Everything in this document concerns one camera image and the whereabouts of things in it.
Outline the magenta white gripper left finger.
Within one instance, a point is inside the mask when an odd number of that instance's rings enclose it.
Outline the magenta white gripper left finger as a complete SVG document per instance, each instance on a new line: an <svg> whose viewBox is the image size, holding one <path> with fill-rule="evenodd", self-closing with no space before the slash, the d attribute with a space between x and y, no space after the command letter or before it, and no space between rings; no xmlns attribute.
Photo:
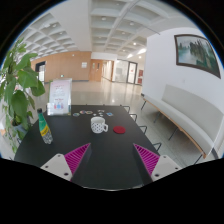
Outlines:
<svg viewBox="0 0 224 224"><path fill-rule="evenodd" d="M70 181L74 176L84 170L90 155L91 144L87 143L65 155L54 155L49 161L42 165L41 168L51 174Z"/></svg>

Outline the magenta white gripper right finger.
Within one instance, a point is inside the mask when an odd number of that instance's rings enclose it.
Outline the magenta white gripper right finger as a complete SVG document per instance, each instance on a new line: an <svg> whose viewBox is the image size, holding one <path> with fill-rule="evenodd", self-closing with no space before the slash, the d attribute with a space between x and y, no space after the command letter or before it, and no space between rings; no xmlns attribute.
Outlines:
<svg viewBox="0 0 224 224"><path fill-rule="evenodd" d="M133 144L134 149L141 160L143 170L148 176L157 181L174 172L181 170L181 167L175 163L168 155L157 155L156 153L144 148L138 144Z"/></svg>

